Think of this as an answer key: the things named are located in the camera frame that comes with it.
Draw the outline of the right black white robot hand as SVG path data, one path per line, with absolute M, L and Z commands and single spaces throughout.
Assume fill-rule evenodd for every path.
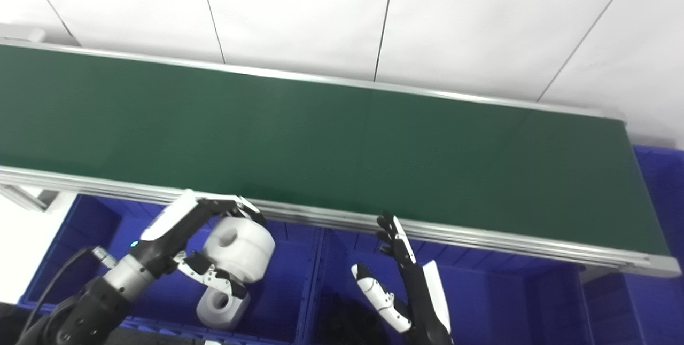
M 406 344 L 454 344 L 445 290 L 435 260 L 418 263 L 400 219 L 384 211 L 376 219 L 376 236 L 384 244 L 381 253 L 391 257 L 403 281 L 408 301 L 402 302 L 388 291 L 362 263 L 350 271 L 357 287 L 376 313 Z

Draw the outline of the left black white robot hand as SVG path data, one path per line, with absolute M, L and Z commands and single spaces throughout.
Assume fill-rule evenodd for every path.
M 180 270 L 242 300 L 246 284 L 263 279 L 274 250 L 266 218 L 244 197 L 200 198 L 186 189 L 144 229 L 125 256 L 128 270 L 112 286 L 134 301 L 162 275 Z

